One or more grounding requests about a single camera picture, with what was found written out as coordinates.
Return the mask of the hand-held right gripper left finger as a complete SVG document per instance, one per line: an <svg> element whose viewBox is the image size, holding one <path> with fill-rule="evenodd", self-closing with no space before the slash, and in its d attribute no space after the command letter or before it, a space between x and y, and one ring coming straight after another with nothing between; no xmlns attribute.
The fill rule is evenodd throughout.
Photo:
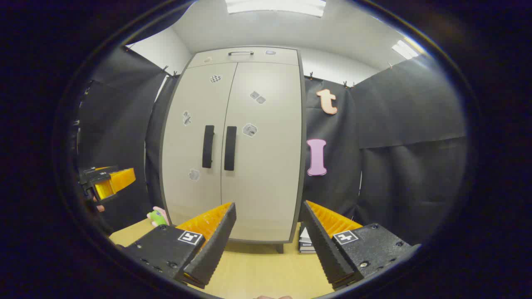
<svg viewBox="0 0 532 299"><path fill-rule="evenodd" d="M123 252L158 276L205 288L236 219L236 205L222 204L178 226L160 224Z"/></svg>

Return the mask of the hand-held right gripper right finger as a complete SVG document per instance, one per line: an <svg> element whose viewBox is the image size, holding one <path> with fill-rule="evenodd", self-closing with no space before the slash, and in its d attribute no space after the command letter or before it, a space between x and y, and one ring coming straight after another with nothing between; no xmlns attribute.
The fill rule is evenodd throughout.
<svg viewBox="0 0 532 299"><path fill-rule="evenodd" d="M305 201L300 216L331 287L338 291L372 279L416 253L378 223L361 225L328 208Z"/></svg>

